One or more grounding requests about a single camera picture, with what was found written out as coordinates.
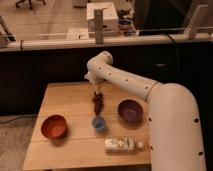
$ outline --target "cable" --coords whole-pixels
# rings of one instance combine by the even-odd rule
[[[172,36],[170,36],[169,34],[166,34],[166,33],[163,33],[163,35],[166,35],[168,38],[170,38],[170,40],[173,42],[173,44],[175,45],[175,50],[176,50],[176,56],[177,56],[177,59],[176,59],[176,62],[177,62],[177,65],[176,65],[176,69],[177,69],[177,81],[180,80],[180,53],[179,53],[179,48],[178,48],[178,44],[177,42],[175,41],[175,39],[173,39]]]
[[[37,117],[38,117],[38,115],[19,116],[19,117],[13,118],[13,119],[11,119],[11,120],[0,121],[0,124],[7,124],[7,123],[10,123],[10,122],[16,121],[16,120],[18,120],[18,119],[24,119],[24,118],[37,118]]]

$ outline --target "orange bowl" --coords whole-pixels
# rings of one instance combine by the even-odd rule
[[[41,126],[41,133],[49,139],[62,137],[67,130],[67,122],[61,115],[52,115],[46,118]]]

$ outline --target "white bottle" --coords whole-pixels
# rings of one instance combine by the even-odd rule
[[[134,152],[143,148],[143,142],[137,144],[131,138],[107,138],[105,139],[106,152]]]

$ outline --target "wooden table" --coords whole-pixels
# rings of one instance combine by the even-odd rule
[[[84,168],[150,164],[148,146],[149,125],[147,104],[141,99],[110,84],[102,84],[107,130],[95,132],[93,119],[93,88],[86,83],[49,84],[39,111],[32,139],[26,155],[24,170]],[[124,99],[137,100],[144,109],[143,122],[126,124],[117,113],[118,104]],[[68,123],[68,135],[64,139],[50,141],[42,136],[41,124],[50,115],[61,114]],[[130,137],[143,141],[145,148],[132,154],[106,154],[106,137]]]

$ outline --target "bowl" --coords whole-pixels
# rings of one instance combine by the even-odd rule
[[[66,119],[61,115],[52,115],[44,120],[41,126],[41,133],[48,139],[62,137],[67,130]]]
[[[142,120],[143,108],[135,100],[126,99],[118,105],[119,115],[129,123],[135,123]]]

